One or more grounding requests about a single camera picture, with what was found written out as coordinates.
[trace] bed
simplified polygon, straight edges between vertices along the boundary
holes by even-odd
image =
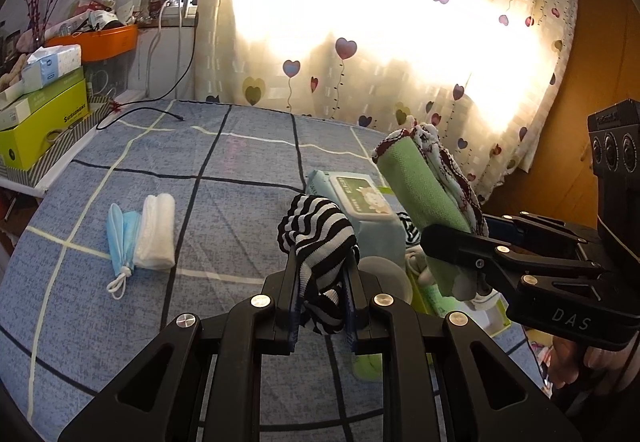
[[[305,175],[380,180],[374,130],[243,106],[154,105],[184,121],[141,110],[98,134],[47,194],[0,285],[0,380],[47,442],[168,321],[228,311],[284,268],[276,227]],[[106,292],[108,208],[141,210],[159,193],[176,202],[177,269],[137,269],[116,301]],[[495,340],[542,384],[519,325]],[[263,441],[380,440],[382,385],[353,377],[340,334],[301,329],[294,355],[263,359],[260,431]]]

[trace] wooden wall panel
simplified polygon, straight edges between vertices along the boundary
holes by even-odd
[[[507,177],[484,211],[595,226],[587,116],[627,97],[640,99],[640,14],[631,0],[578,0],[571,56],[531,170]]]

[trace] face mask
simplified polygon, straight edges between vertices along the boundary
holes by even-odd
[[[116,278],[107,285],[107,292],[114,299],[124,296],[127,278],[133,274],[133,253],[136,250],[139,229],[140,213],[129,211],[123,214],[117,204],[111,204],[107,217],[107,239]]]

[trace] curtain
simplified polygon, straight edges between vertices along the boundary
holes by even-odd
[[[196,98],[438,127],[486,200],[529,169],[577,0],[198,0]]]

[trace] orange storage box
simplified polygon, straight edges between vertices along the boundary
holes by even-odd
[[[138,26],[125,26],[109,31],[81,32],[71,36],[51,38],[47,47],[55,45],[75,45],[82,48],[82,63],[113,58],[136,48]]]

